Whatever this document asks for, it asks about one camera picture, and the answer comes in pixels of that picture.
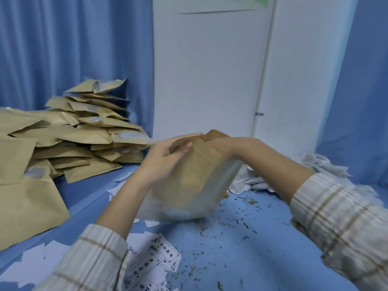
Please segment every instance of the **blue table surface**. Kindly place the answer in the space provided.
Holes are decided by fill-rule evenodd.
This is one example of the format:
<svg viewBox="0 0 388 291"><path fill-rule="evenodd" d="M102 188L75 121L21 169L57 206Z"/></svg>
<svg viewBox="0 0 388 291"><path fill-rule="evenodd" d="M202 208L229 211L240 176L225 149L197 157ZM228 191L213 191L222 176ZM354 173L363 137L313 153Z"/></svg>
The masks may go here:
<svg viewBox="0 0 388 291"><path fill-rule="evenodd" d="M59 190L72 217L38 235L38 239L36 236L24 241L24 248L52 240L73 244L108 205L106 190L114 186L114 180L135 168L126 166L74 184L59 180ZM248 203L244 198L249 194L252 192L231 194L207 218L162 223L148 229L141 220L133 225L131 232L162 233L181 253L178 272L167 276L171 290L218 290L218 281L224 291L356 290L350 281L326 268L319 249L288 224L291 215L283 201L263 192L253 193L254 202ZM20 261L22 251L19 254L14 251L12 259L0 252L0 263L6 262L0 274L13 262ZM29 284L20 290L29 291L33 287ZM0 283L0 290L17 290L17 284Z"/></svg>

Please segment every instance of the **left hand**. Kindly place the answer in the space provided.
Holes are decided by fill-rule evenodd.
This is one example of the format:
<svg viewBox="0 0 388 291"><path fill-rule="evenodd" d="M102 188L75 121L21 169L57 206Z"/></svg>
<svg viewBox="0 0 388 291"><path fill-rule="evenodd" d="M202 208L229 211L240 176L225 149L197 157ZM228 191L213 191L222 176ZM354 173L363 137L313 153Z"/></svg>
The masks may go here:
<svg viewBox="0 0 388 291"><path fill-rule="evenodd" d="M150 185L168 177L178 161L192 148L192 143L188 142L170 154L169 148L171 145L177 139L200 135L202 133L193 133L157 142L151 147L146 158L133 176Z"/></svg>

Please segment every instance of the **striped shirt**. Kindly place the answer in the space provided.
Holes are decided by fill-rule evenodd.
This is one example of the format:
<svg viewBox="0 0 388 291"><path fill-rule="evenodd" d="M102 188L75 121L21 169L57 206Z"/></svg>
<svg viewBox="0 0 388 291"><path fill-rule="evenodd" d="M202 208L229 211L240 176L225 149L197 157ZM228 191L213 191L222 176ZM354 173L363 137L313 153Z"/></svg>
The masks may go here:
<svg viewBox="0 0 388 291"><path fill-rule="evenodd" d="M321 173L299 188L290 210L291 223L321 249L327 267L362 291L388 288L388 210ZM34 291L122 291L127 248L118 234L89 225Z"/></svg>

